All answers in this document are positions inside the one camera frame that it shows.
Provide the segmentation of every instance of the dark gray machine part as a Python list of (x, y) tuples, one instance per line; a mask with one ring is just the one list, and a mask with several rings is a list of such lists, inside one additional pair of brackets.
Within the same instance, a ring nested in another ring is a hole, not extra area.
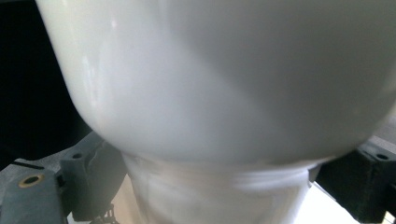
[(66, 223), (55, 173), (32, 170), (10, 182), (0, 223)]
[(357, 150), (321, 166), (316, 181), (359, 223), (396, 217), (396, 118)]
[(0, 224), (64, 224), (70, 212), (75, 221), (117, 223), (105, 216), (126, 175), (121, 154), (90, 133), (63, 152), (59, 163), (56, 174), (24, 168), (27, 171), (8, 184)]
[(75, 221), (90, 221), (109, 209), (126, 175), (118, 150), (90, 133), (61, 159), (62, 201)]

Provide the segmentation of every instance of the glossy white surface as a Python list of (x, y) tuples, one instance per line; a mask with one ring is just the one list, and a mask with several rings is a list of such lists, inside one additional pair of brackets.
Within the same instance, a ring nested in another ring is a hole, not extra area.
[[(171, 170), (192, 169), (218, 178), (267, 175), (278, 183), (270, 190), (274, 199), (290, 197), (260, 203), (291, 211), (304, 188), (282, 194), (281, 176), (353, 149), (396, 96), (395, 1), (37, 3), (79, 113), (140, 170), (130, 169), (136, 194), (158, 196), (142, 196), (142, 207), (171, 197), (161, 191)], [(142, 168), (131, 158), (159, 168)], [(184, 177), (172, 178), (171, 189), (187, 189)], [(139, 187), (146, 185), (162, 187)], [(192, 191), (199, 188), (191, 184)], [(241, 201), (217, 199), (224, 206)], [(247, 204), (253, 201), (247, 196)], [(288, 222), (290, 216), (280, 217)]]

